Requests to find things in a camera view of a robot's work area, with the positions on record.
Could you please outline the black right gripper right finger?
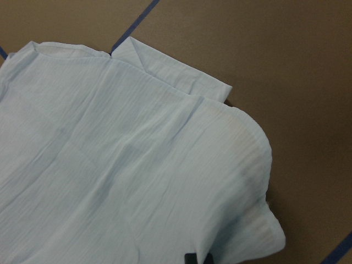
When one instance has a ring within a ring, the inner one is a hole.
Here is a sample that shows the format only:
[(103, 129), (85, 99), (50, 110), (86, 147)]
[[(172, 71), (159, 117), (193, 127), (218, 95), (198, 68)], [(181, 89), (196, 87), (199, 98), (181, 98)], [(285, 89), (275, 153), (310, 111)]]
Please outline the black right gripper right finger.
[(211, 254), (207, 254), (205, 264), (214, 264), (213, 256)]

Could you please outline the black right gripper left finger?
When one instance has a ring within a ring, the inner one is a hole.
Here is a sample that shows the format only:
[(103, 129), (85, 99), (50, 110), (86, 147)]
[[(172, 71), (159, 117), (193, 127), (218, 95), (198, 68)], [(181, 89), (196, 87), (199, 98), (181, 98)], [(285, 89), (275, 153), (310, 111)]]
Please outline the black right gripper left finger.
[(197, 264), (197, 254), (185, 254), (184, 255), (185, 264)]

